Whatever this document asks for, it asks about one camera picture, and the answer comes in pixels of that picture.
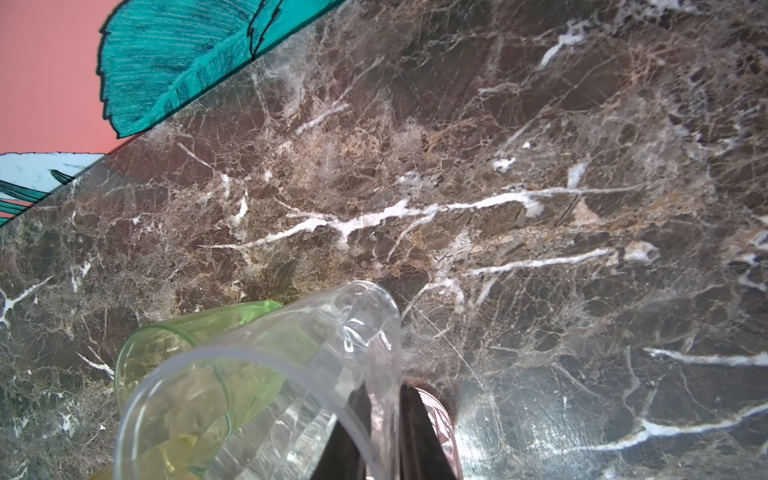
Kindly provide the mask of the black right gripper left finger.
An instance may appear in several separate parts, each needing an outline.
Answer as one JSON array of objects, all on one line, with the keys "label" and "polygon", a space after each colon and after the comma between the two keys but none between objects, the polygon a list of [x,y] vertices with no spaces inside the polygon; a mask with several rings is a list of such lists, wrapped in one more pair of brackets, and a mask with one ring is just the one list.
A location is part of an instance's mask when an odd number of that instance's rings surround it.
[{"label": "black right gripper left finger", "polygon": [[[371,403],[365,385],[350,394],[348,405],[361,419],[367,439],[371,432]],[[353,439],[337,421],[311,480],[364,480],[367,465]]]}]

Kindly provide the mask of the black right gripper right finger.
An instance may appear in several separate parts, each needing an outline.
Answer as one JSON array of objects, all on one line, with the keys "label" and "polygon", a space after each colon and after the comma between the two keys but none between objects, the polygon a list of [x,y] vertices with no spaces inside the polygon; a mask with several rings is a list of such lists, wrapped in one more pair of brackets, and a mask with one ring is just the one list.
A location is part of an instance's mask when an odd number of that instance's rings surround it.
[{"label": "black right gripper right finger", "polygon": [[415,387],[400,389],[399,453],[402,479],[456,480],[427,407]]}]

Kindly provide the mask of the clear colourless glass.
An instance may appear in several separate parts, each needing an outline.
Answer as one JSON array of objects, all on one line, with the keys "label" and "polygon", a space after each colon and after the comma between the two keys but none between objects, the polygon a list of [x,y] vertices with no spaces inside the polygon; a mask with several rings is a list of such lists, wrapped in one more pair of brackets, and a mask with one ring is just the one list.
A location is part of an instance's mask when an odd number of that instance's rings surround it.
[{"label": "clear colourless glass", "polygon": [[116,479],[397,479],[401,315],[351,281],[140,328],[115,367]]}]

